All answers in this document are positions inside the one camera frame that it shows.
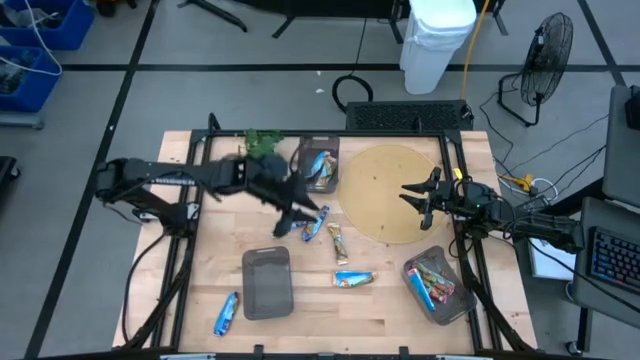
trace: round wooden board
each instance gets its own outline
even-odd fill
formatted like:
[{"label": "round wooden board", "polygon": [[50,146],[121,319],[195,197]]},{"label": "round wooden board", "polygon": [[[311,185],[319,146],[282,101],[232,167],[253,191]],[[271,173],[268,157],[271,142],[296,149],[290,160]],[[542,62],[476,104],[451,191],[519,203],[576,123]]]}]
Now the round wooden board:
[{"label": "round wooden board", "polygon": [[398,195],[410,194],[401,185],[424,182],[435,165],[426,156],[404,146],[385,145],[356,154],[340,171],[338,199],[353,226],[387,244],[422,240],[436,229],[444,215],[434,212],[433,226],[420,230],[422,215]]}]

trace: fan grille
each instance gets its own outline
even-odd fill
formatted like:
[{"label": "fan grille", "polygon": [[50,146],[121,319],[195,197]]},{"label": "fan grille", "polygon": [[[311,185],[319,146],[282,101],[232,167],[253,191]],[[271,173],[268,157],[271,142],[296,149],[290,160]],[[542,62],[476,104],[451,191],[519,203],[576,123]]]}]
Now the fan grille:
[{"label": "fan grille", "polygon": [[520,95],[531,106],[542,104],[558,87],[569,61],[573,23],[563,13],[546,18],[536,30],[524,68]]}]

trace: green plant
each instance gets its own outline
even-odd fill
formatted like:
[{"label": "green plant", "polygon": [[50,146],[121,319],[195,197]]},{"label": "green plant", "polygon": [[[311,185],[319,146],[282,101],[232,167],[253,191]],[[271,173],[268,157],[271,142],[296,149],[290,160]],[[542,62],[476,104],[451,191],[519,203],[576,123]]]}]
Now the green plant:
[{"label": "green plant", "polygon": [[249,129],[245,132],[244,138],[247,154],[254,158],[273,154],[280,140],[282,140],[282,135],[279,130],[256,131]]}]

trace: yellow cable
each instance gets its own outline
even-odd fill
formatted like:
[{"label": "yellow cable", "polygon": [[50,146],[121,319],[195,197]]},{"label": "yellow cable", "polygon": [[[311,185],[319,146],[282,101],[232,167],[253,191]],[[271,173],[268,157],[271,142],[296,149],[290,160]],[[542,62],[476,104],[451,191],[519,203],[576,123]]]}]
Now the yellow cable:
[{"label": "yellow cable", "polygon": [[489,0],[484,0],[484,5],[482,6],[482,11],[480,12],[480,19],[476,23],[476,27],[473,30],[473,36],[471,36],[471,44],[469,44],[469,49],[467,50],[467,59],[464,62],[464,75],[462,75],[462,89],[460,89],[460,99],[462,100],[464,100],[464,93],[467,90],[467,73],[469,71],[469,63],[471,62],[473,46],[476,44],[476,37],[478,37],[478,32],[480,31],[480,26],[482,26],[482,20],[484,20],[484,14],[487,13],[488,7]]}]

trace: white container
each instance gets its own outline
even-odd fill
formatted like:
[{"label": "white container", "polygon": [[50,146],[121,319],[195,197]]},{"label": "white container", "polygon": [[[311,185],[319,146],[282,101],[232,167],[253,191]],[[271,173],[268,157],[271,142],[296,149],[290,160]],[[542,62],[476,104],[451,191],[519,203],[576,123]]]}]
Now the white container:
[{"label": "white container", "polygon": [[400,68],[413,95],[432,92],[476,21],[473,0],[410,0]]}]

